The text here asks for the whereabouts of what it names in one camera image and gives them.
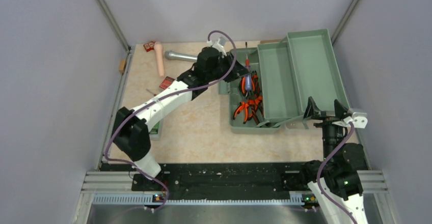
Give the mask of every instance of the gray wall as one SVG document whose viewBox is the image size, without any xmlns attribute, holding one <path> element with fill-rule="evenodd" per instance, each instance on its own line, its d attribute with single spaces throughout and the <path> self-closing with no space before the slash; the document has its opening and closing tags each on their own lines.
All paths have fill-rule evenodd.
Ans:
<svg viewBox="0 0 432 224">
<path fill-rule="evenodd" d="M 430 223 L 432 0 L 362 0 L 335 46 L 368 155 L 402 223 Z"/>
<path fill-rule="evenodd" d="M 219 29 L 234 40 L 332 32 L 351 0 L 106 0 L 131 43 L 203 41 Z"/>
<path fill-rule="evenodd" d="M 125 52 L 94 0 L 0 0 L 1 223 L 70 223 Z"/>
</svg>

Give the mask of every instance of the silver metal cylinder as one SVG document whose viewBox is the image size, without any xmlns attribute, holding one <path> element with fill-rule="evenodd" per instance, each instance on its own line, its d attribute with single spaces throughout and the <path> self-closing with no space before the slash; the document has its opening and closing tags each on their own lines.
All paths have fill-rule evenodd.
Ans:
<svg viewBox="0 0 432 224">
<path fill-rule="evenodd" d="M 183 61 L 189 61 L 189 62 L 196 62 L 197 57 L 190 54 L 184 54 L 174 51 L 166 51 L 165 57 L 167 60 L 183 60 Z"/>
</svg>

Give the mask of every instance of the zip tie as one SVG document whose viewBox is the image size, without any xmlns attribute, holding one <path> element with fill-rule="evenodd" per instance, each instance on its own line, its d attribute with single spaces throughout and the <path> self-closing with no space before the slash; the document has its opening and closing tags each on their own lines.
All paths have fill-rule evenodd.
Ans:
<svg viewBox="0 0 432 224">
<path fill-rule="evenodd" d="M 162 119 L 165 118 L 164 105 L 159 100 L 159 98 L 158 97 L 153 97 L 153 98 L 151 98 L 151 100 L 154 101 L 157 105 L 159 105 L 160 110 L 162 112 Z"/>
</svg>

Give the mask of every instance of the screwdriver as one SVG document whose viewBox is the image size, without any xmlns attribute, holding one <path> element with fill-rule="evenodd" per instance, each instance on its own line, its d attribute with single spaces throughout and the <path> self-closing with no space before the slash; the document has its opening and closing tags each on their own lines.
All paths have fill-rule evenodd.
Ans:
<svg viewBox="0 0 432 224">
<path fill-rule="evenodd" d="M 249 63 L 249 57 L 248 57 L 248 53 L 246 53 L 246 69 L 248 71 L 250 71 L 250 63 Z M 251 74 L 249 73 L 248 76 L 246 76 L 246 81 L 245 81 L 245 90 L 246 91 L 252 91 L 252 77 Z"/>
</svg>

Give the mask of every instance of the green toolbox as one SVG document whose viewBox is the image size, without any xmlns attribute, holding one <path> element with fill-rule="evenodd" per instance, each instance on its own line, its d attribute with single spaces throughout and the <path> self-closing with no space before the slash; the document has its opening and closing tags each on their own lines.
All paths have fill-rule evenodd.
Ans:
<svg viewBox="0 0 432 224">
<path fill-rule="evenodd" d="M 259 44 L 257 48 L 237 50 L 237 61 L 245 64 L 249 54 L 251 71 L 256 70 L 262 89 L 264 116 L 257 113 L 260 122 L 243 124 L 243 118 L 232 115 L 242 95 L 238 90 L 240 79 L 219 84 L 220 94 L 229 94 L 230 126 L 234 133 L 265 134 L 280 129 L 282 124 L 301 120 L 308 97 L 312 96 L 322 110 L 334 110 L 338 99 L 349 107 L 336 58 L 327 29 L 292 32 L 278 43 Z"/>
</svg>

